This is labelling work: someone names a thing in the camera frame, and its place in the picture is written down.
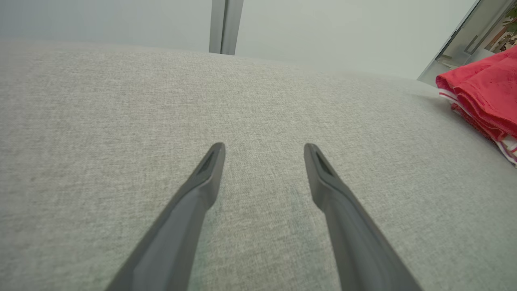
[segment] red fabric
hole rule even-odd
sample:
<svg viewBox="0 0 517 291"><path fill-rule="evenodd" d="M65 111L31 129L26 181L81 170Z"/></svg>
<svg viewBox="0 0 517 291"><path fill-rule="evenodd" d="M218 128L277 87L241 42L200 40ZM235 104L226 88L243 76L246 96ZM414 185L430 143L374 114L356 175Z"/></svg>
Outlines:
<svg viewBox="0 0 517 291"><path fill-rule="evenodd" d="M457 96L462 116L484 135L517 138L517 46L441 74L436 84Z"/></svg>

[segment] red and white striped cloth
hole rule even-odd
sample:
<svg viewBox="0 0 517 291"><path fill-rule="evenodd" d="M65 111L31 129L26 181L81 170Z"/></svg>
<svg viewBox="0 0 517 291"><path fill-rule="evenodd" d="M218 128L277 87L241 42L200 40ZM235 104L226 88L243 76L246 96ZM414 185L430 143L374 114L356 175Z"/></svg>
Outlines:
<svg viewBox="0 0 517 291"><path fill-rule="evenodd" d="M517 168L517 46L436 77L439 95Z"/></svg>

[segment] gray fabric surface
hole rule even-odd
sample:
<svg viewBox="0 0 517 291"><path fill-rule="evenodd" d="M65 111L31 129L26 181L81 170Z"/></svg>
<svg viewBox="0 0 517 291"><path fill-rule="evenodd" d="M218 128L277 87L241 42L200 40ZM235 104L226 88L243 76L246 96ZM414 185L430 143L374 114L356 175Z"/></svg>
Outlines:
<svg viewBox="0 0 517 291"><path fill-rule="evenodd" d="M105 288L223 141L191 290L340 288L306 142L425 290L512 290L517 172L436 93L226 55L2 42L0 289Z"/></svg>

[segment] stack of folded cloth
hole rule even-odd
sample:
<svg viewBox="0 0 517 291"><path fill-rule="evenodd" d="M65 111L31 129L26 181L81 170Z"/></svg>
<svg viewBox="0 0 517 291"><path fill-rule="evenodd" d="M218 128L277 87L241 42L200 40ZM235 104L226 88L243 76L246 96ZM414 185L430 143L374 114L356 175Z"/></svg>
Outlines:
<svg viewBox="0 0 517 291"><path fill-rule="evenodd" d="M517 168L517 46L436 77L440 97Z"/></svg>

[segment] cloth fold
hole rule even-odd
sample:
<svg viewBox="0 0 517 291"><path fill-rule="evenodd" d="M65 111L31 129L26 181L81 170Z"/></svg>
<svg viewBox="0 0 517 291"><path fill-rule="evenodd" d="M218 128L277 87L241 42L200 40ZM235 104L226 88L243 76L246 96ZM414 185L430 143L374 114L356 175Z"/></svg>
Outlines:
<svg viewBox="0 0 517 291"><path fill-rule="evenodd" d="M517 47L436 77L440 97L517 168Z"/></svg>

